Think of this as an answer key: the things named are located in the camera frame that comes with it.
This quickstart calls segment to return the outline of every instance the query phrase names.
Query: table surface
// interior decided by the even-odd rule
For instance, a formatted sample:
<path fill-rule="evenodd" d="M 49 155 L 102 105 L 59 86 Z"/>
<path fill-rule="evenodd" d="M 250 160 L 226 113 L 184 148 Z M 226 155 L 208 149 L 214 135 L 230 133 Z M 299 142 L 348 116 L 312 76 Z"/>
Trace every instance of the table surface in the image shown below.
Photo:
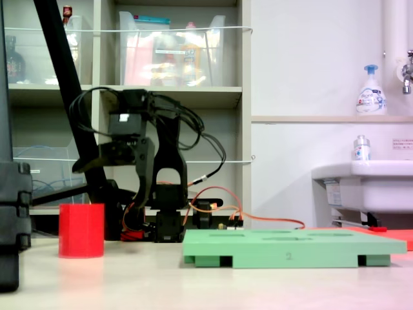
<path fill-rule="evenodd" d="M 57 239 L 32 241 L 2 310 L 413 309 L 413 253 L 391 267 L 195 269 L 181 244 L 107 242 L 103 258 L 68 260 Z"/>

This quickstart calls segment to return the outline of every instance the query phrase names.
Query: clear plastic box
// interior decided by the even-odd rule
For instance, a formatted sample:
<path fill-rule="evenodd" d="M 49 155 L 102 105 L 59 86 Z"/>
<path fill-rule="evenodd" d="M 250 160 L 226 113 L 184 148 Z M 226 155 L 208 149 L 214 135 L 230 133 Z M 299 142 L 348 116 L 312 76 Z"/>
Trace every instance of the clear plastic box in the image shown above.
<path fill-rule="evenodd" d="M 45 145 L 14 147 L 13 157 L 14 161 L 22 161 L 30 165 L 33 197 L 85 182 L 84 174 L 72 173 L 72 166 L 79 158 L 74 141 L 68 147 L 48 147 Z M 58 206 L 60 203 L 84 202 L 85 195 L 80 194 L 46 205 Z"/>
<path fill-rule="evenodd" d="M 131 13 L 119 18 L 121 30 L 139 30 Z M 215 16 L 210 27 L 224 24 L 225 16 Z M 223 29 L 121 32 L 120 84 L 224 86 L 223 40 Z"/>
<path fill-rule="evenodd" d="M 76 30 L 88 29 L 90 25 L 81 16 L 72 16 L 66 26 L 66 36 L 81 84 L 92 83 L 93 33 Z M 5 36 L 15 37 L 15 52 L 23 58 L 25 67 L 23 77 L 10 83 L 59 84 L 43 31 L 6 29 Z"/>

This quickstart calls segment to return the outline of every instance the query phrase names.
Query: red cup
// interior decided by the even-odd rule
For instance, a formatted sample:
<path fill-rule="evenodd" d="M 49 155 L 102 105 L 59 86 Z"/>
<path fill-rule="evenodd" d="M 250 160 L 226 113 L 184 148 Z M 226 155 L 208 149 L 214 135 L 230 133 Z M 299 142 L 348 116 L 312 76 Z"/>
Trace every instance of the red cup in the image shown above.
<path fill-rule="evenodd" d="M 60 205 L 59 257 L 101 257 L 104 241 L 105 206 L 102 203 Z"/>

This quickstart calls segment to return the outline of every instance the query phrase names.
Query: dark bottle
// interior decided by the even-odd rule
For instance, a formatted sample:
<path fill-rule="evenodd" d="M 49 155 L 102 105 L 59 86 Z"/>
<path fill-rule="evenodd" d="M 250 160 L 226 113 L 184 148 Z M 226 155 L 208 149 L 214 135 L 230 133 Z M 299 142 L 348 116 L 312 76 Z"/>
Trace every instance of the dark bottle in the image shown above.
<path fill-rule="evenodd" d="M 6 36 L 7 79 L 9 83 L 25 80 L 26 64 L 15 51 L 15 36 Z"/>
<path fill-rule="evenodd" d="M 63 7 L 63 26 L 66 29 L 67 23 L 69 22 L 69 19 L 71 18 L 73 14 L 73 9 L 70 5 L 65 5 Z"/>

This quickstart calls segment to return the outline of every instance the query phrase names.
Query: green tray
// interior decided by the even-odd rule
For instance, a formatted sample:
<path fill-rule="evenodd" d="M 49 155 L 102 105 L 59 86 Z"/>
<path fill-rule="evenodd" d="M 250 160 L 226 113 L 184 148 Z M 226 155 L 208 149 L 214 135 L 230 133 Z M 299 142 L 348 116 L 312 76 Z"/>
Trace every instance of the green tray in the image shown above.
<path fill-rule="evenodd" d="M 344 229 L 189 229 L 183 240 L 184 261 L 196 267 L 389 266 L 390 254 L 406 252 L 404 241 Z"/>

